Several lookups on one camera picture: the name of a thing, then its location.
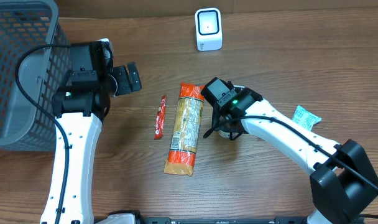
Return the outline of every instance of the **wooden tabletop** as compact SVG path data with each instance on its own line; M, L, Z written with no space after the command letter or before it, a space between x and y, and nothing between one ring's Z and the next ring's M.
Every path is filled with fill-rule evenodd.
M96 147L93 210L139 209L171 218L306 216L307 175L255 136L199 138L192 177L164 174L181 82L213 77L245 85L292 117L323 118L312 131L365 148L378 175L378 8L223 15L223 48L199 52L193 16L61 21L70 42L107 37L114 64L135 61L142 90L112 99ZM164 137L154 124L167 96ZM211 126L205 104L200 136ZM51 152L0 151L0 223L38 223ZM378 214L378 198L364 211Z

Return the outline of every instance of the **snack package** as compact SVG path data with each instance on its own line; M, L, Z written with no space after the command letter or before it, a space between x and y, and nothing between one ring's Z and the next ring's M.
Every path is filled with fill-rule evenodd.
M164 119L165 119L165 95L162 97L162 101L159 105L159 110L156 116L156 125L155 125L155 134L154 139L161 139L163 137L163 128L164 128Z
M167 174L193 175L197 139L200 131L204 97L203 86L181 83L177 116L164 172Z

